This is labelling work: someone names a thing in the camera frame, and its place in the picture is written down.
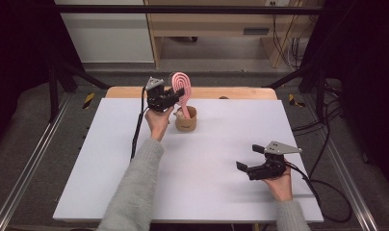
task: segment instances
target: white cabinet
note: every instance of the white cabinet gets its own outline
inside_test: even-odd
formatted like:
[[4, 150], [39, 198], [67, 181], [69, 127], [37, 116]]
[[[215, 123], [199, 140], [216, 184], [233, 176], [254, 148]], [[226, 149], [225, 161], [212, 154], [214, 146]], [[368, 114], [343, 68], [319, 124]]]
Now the white cabinet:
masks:
[[[142, 0], [55, 0], [57, 5], [143, 5]], [[153, 63], [145, 14], [62, 13], [83, 63]]]

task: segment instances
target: black cable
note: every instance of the black cable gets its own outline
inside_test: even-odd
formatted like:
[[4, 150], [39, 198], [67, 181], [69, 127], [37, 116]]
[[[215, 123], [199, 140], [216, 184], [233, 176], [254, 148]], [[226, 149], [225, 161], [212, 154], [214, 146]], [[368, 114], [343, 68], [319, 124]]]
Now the black cable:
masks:
[[294, 59], [296, 60], [296, 66], [298, 66], [298, 50], [299, 50], [299, 38], [297, 38], [296, 55], [294, 57]]
[[291, 169], [299, 172], [299, 174], [301, 174], [302, 176], [302, 179], [306, 182], [308, 188], [311, 190], [311, 192], [314, 194], [315, 198], [317, 199], [317, 202], [318, 202], [318, 206], [322, 209], [322, 201], [321, 201], [321, 198], [319, 196], [319, 194], [317, 193], [317, 191], [315, 190], [314, 186], [312, 185], [312, 183], [320, 183], [320, 184], [323, 184], [323, 185], [326, 185], [328, 187], [330, 187], [331, 189], [333, 189], [334, 191], [336, 191], [337, 193], [339, 193], [344, 199], [345, 201], [348, 203], [348, 207], [349, 207], [349, 213], [348, 213], [348, 216], [346, 218], [343, 218], [343, 219], [337, 219], [337, 218], [332, 218], [330, 217], [329, 215], [325, 214], [322, 210], [321, 210], [321, 213], [322, 215], [324, 216], [324, 218], [327, 218], [329, 220], [332, 220], [334, 222], [339, 222], [339, 223], [344, 223], [344, 222], [347, 222], [348, 220], [351, 219], [351, 216], [353, 214], [353, 209], [350, 205], [350, 202], [349, 200], [346, 198], [346, 196], [340, 192], [338, 189], [336, 189], [335, 187], [333, 187], [332, 185], [324, 182], [324, 181], [320, 181], [320, 180], [313, 180], [313, 179], [309, 179], [308, 176], [306, 176], [305, 173], [303, 173], [296, 165], [290, 163], [290, 162], [286, 162], [285, 165], [287, 167], [290, 167]]
[[[337, 111], [340, 110], [340, 109], [341, 109], [341, 107], [337, 107], [336, 109], [332, 110], [332, 111], [331, 111], [328, 115], [326, 115], [326, 116], [327, 116], [328, 119], [330, 119], [330, 121], [331, 121], [333, 118], [335, 118], [336, 116], [338, 116], [338, 115], [340, 114], [340, 112], [337, 112]], [[315, 120], [315, 121], [313, 121], [313, 122], [311, 122], [311, 123], [308, 123], [308, 124], [306, 124], [306, 125], [302, 125], [302, 126], [299, 126], [299, 127], [295, 127], [295, 128], [292, 129], [292, 131], [293, 131], [293, 132], [303, 131], [303, 130], [309, 129], [309, 128], [311, 128], [311, 127], [314, 127], [315, 125], [318, 125], [318, 124], [321, 124], [321, 122], [318, 121], [318, 120]]]
[[[336, 116], [340, 115], [340, 114], [341, 114], [341, 112], [338, 112], [336, 115], [330, 117], [329, 122], [330, 122], [332, 119], [334, 119]], [[299, 136], [303, 136], [303, 135], [306, 135], [306, 134], [310, 134], [310, 133], [313, 133], [313, 132], [315, 132], [315, 131], [321, 130], [321, 129], [323, 129], [323, 128], [324, 128], [324, 125], [321, 124], [320, 127], [316, 128], [316, 129], [313, 129], [313, 130], [310, 130], [310, 131], [308, 131], [308, 132], [301, 133], [301, 134], [294, 134], [294, 137], [299, 137]]]
[[329, 95], [330, 97], [333, 97], [333, 98], [339, 98], [340, 95], [332, 92], [331, 90], [327, 90], [326, 87], [324, 89], [324, 93], [326, 93], [327, 95]]
[[296, 52], [294, 51], [296, 46], [297, 46], [296, 39], [292, 38], [291, 48], [290, 49], [291, 49], [291, 54], [293, 55], [293, 58], [294, 58], [294, 61], [295, 61], [295, 67], [296, 67], [296, 69], [298, 69], [299, 68], [299, 66], [298, 66], [298, 57], [297, 57]]
[[332, 87], [327, 81], [324, 82], [324, 89], [329, 91], [329, 92], [332, 92], [338, 96], [340, 96], [342, 94], [342, 92], [340, 90], [336, 90], [334, 87]]
[[261, 229], [261, 231], [267, 231], [267, 228], [269, 227], [269, 225], [266, 223], [265, 225], [264, 225], [264, 227]]
[[[299, 15], [295, 16], [293, 15], [293, 19], [292, 21], [290, 22], [290, 26], [288, 27], [288, 30], [287, 30], [287, 33], [285, 34], [285, 37], [288, 37], [288, 33], [290, 32], [294, 22], [298, 19]], [[287, 66], [291, 66], [291, 67], [295, 67], [293, 66], [292, 64], [290, 64], [287, 59], [285, 58], [285, 55], [284, 53], [282, 52], [283, 49], [282, 49], [282, 45], [281, 45], [281, 42], [279, 41], [279, 38], [278, 38], [278, 35], [276, 33], [276, 14], [273, 14], [272, 15], [272, 28], [273, 28], [273, 32], [272, 32], [272, 40], [273, 40], [273, 44], [276, 48], [276, 50], [279, 52], [279, 55], [281, 56], [281, 59], [282, 61], [287, 65]]]
[[318, 205], [321, 207], [320, 196], [318, 195], [318, 193], [315, 190], [315, 188], [312, 186], [311, 181], [309, 180], [308, 176], [305, 173], [303, 173], [296, 165], [294, 165], [294, 164], [292, 164], [290, 162], [285, 162], [285, 165], [287, 167], [290, 167], [291, 169], [299, 172], [299, 174], [302, 176], [302, 179], [306, 182], [306, 184], [308, 185], [309, 189], [311, 190], [311, 192], [314, 194], [315, 198], [317, 199]]
[[309, 20], [311, 20], [311, 22], [317, 22], [318, 18], [315, 15], [309, 15]]
[[141, 124], [143, 123], [143, 115], [144, 115], [144, 112], [146, 111], [146, 109], [144, 110], [143, 109], [143, 96], [144, 96], [144, 90], [145, 90], [145, 87], [143, 87], [143, 91], [141, 93], [141, 112], [140, 114], [138, 115], [138, 122], [137, 122], [137, 128], [135, 129], [135, 135], [134, 135], [134, 139], [132, 139], [132, 152], [131, 152], [131, 160], [135, 157], [135, 151], [137, 149], [137, 142], [138, 142], [138, 136], [140, 134], [140, 130], [141, 130]]
[[[326, 115], [327, 115], [327, 110], [328, 110], [329, 106], [330, 106], [332, 103], [334, 103], [334, 102], [336, 102], [336, 101], [338, 101], [338, 100], [339, 100], [339, 99], [334, 99], [334, 100], [330, 101], [330, 102], [326, 105], [326, 107], [325, 107], [325, 114], [326, 114]], [[324, 118], [324, 122], [325, 122], [325, 126], [326, 126], [326, 129], [327, 129], [326, 137], [325, 137], [325, 139], [324, 139], [324, 145], [323, 145], [323, 147], [322, 147], [322, 149], [321, 149], [320, 154], [318, 155], [317, 160], [315, 161], [315, 164], [312, 166], [311, 171], [309, 172], [309, 178], [312, 177], [312, 174], [314, 173], [315, 168], [316, 168], [317, 165], [318, 165], [318, 162], [320, 161], [320, 159], [321, 159], [322, 156], [324, 155], [324, 150], [326, 149], [326, 147], [327, 147], [327, 141], [329, 140], [329, 136], [330, 136], [330, 126], [329, 126], [329, 121], [328, 121], [327, 116]]]
[[324, 218], [327, 218], [329, 220], [332, 220], [332, 221], [338, 222], [338, 223], [344, 223], [344, 222], [347, 222], [347, 221], [349, 221], [351, 219], [351, 216], [353, 214], [353, 209], [352, 209], [352, 207], [350, 205], [349, 200], [347, 199], [347, 197], [341, 191], [339, 191], [338, 189], [336, 189], [335, 187], [333, 187], [332, 185], [330, 185], [330, 184], [328, 184], [328, 183], [326, 183], [324, 181], [314, 180], [314, 179], [311, 179], [310, 181], [311, 181], [311, 183], [320, 183], [320, 184], [323, 184], [323, 185], [326, 185], [326, 186], [330, 187], [331, 189], [333, 189], [334, 191], [339, 193], [344, 198], [344, 200], [347, 202], [347, 204], [348, 204], [349, 213], [348, 213], [348, 216], [346, 218], [343, 218], [343, 219], [331, 218], [329, 215], [326, 215], [324, 212], [322, 212]]

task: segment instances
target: person's arm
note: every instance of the person's arm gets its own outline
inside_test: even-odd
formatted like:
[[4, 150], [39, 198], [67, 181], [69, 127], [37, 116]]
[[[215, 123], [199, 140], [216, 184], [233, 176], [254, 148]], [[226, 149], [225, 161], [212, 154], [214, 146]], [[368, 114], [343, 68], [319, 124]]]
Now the person's arm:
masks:
[[311, 230], [306, 223], [300, 205], [293, 200], [291, 169], [287, 167], [281, 177], [263, 180], [277, 201], [276, 226], [278, 231]]
[[150, 139], [144, 141], [129, 164], [98, 230], [149, 230], [158, 166], [164, 153], [160, 141], [172, 110], [169, 108], [164, 113], [149, 110], [145, 114], [151, 131]]

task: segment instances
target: human hand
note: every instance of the human hand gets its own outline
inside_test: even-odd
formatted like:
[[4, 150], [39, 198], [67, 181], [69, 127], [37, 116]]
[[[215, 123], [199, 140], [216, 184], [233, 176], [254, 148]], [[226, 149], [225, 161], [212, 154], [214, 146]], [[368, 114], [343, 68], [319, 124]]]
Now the human hand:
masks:
[[263, 180], [272, 192], [276, 201], [293, 200], [293, 191], [291, 187], [291, 169], [286, 167], [284, 173], [278, 178]]
[[150, 138], [161, 141], [164, 137], [165, 132], [167, 131], [169, 124], [169, 116], [173, 111], [173, 107], [168, 108], [163, 113], [156, 112], [154, 110], [149, 109], [144, 118], [147, 121], [150, 129]]

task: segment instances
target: gray floor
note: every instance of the gray floor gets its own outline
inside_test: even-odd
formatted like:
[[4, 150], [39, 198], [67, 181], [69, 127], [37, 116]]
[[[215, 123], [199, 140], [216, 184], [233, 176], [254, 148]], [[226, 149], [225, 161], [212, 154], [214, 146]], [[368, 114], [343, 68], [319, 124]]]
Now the gray floor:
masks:
[[[119, 68], [120, 65], [116, 68], [109, 68], [109, 65], [97, 68], [91, 65], [88, 68], [95, 77], [108, 84], [119, 86], [142, 86], [150, 75], [168, 78], [170, 72], [180, 70], [190, 73], [193, 86], [261, 87], [285, 76], [290, 71], [288, 66], [272, 70], [268, 68], [269, 65], [259, 39], [199, 38], [197, 43], [192, 43], [185, 38], [169, 38], [165, 42], [163, 60], [158, 69], [137, 64], [121, 68]], [[131, 67], [133, 71], [125, 72], [126, 67]], [[298, 81], [297, 79], [276, 90], [278, 98], [283, 101], [291, 127], [304, 125], [315, 119], [307, 107], [289, 105], [290, 93], [295, 96], [297, 102], [305, 102], [311, 96], [298, 92]], [[80, 87], [75, 94], [71, 94], [63, 121], [49, 143], [25, 194], [18, 203], [10, 225], [90, 228], [97, 225], [96, 223], [64, 223], [52, 219], [57, 197], [63, 191], [77, 159], [79, 147], [84, 141], [83, 137], [88, 133], [88, 127], [99, 105], [99, 98], [105, 95], [105, 90], [100, 90], [78, 78], [77, 82]], [[330, 83], [336, 88], [340, 87], [337, 81], [330, 81]], [[90, 92], [95, 93], [91, 106], [88, 109], [82, 109], [84, 100]], [[331, 99], [332, 96], [326, 96], [326, 102]], [[41, 85], [21, 95], [17, 112], [4, 138], [0, 141], [0, 208], [21, 170], [25, 168], [27, 160], [47, 125], [48, 117], [47, 85]], [[330, 131], [331, 138], [372, 213], [378, 229], [389, 230], [388, 183], [377, 166], [363, 163], [361, 148], [357, 145], [343, 117], [338, 116], [331, 121]], [[321, 133], [315, 131], [307, 135], [296, 136], [296, 141], [298, 146], [304, 150], [301, 157], [309, 171], [323, 146]], [[343, 190], [327, 151], [313, 178], [323, 180]], [[348, 207], [342, 197], [321, 185], [315, 185], [315, 187], [323, 202], [323, 212], [333, 218], [344, 218]], [[236, 230], [251, 230], [251, 226], [235, 227]], [[355, 215], [345, 223], [326, 219], [323, 223], [311, 224], [311, 228], [314, 230], [362, 230]], [[231, 226], [161, 225], [154, 226], [153, 229], [231, 230]], [[274, 225], [269, 226], [269, 230], [274, 229]]]

